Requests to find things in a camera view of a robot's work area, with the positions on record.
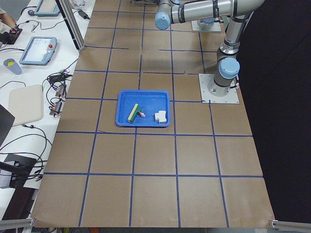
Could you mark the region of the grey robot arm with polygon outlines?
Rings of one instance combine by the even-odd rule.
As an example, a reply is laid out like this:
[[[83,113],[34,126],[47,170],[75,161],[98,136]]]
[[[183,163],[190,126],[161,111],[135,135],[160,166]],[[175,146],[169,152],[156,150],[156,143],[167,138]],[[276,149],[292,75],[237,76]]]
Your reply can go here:
[[[177,0],[157,0],[155,25],[160,30],[168,29],[172,24],[196,21],[204,28],[219,17],[216,0],[193,0],[180,3]]]
[[[176,23],[201,19],[230,16],[231,20],[224,41],[217,50],[217,72],[207,87],[209,93],[217,97],[228,94],[230,85],[237,77],[240,64],[236,60],[243,33],[252,12],[257,10],[262,0],[193,0],[175,3],[170,0],[156,0],[158,6],[155,25],[160,30]]]

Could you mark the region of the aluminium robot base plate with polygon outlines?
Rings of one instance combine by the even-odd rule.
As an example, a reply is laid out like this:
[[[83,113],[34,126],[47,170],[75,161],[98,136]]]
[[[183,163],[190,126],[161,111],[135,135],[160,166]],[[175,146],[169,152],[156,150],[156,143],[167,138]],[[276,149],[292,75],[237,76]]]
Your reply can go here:
[[[214,82],[214,74],[199,74],[202,103],[239,104],[234,81],[230,86],[220,87]]]

